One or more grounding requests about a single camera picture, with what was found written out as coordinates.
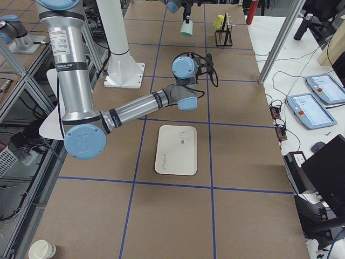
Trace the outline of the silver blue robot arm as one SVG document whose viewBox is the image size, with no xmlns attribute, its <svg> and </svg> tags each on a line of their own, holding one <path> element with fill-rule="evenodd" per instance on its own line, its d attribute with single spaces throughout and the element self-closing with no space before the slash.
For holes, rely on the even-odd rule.
<svg viewBox="0 0 345 259">
<path fill-rule="evenodd" d="M 85 25 L 82 2 L 38 1 L 37 9 L 50 35 L 58 77 L 58 103 L 65 108 L 65 114 L 59 118 L 60 129 L 69 155 L 92 159 L 104 150 L 106 135 L 124 123 L 172 104 L 183 111 L 197 107 L 195 85 L 200 65 L 193 56 L 179 56 L 172 63 L 175 84 L 119 108 L 97 111 L 81 35 Z"/>
<path fill-rule="evenodd" d="M 189 24 L 191 22 L 191 9 L 194 4 L 193 0 L 159 0 L 166 6 L 170 13 L 176 13 L 180 8 L 183 8 L 183 20 Z"/>
</svg>

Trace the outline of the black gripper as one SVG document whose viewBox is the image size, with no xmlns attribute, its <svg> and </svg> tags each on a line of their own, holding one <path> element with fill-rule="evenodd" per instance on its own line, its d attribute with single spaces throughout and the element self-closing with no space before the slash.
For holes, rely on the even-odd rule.
<svg viewBox="0 0 345 259">
<path fill-rule="evenodd" d="M 184 7 L 184 13 L 183 13 L 184 21 L 186 23 L 190 23 L 192 0 L 183 0 L 183 7 Z"/>
</svg>

